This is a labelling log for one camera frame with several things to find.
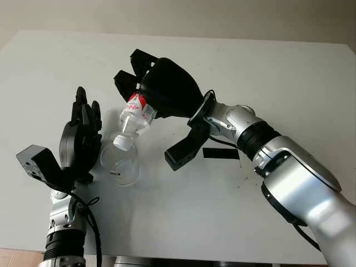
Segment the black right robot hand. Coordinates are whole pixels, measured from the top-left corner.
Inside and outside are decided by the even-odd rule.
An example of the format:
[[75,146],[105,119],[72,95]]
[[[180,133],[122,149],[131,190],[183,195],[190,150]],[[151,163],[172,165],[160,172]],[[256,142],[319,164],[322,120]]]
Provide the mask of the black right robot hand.
[[191,118],[204,97],[196,81],[172,60],[136,49],[130,56],[134,75],[120,70],[114,83],[127,102],[138,93],[157,111],[156,118]]

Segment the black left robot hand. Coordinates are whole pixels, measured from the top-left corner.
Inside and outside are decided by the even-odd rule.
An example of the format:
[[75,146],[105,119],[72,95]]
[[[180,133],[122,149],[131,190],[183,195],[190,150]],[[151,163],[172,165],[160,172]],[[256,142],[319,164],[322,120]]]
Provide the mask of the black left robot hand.
[[99,156],[101,129],[100,104],[88,104],[85,89],[78,87],[71,120],[63,129],[59,145],[62,170],[73,180],[83,184],[93,181],[90,171]]

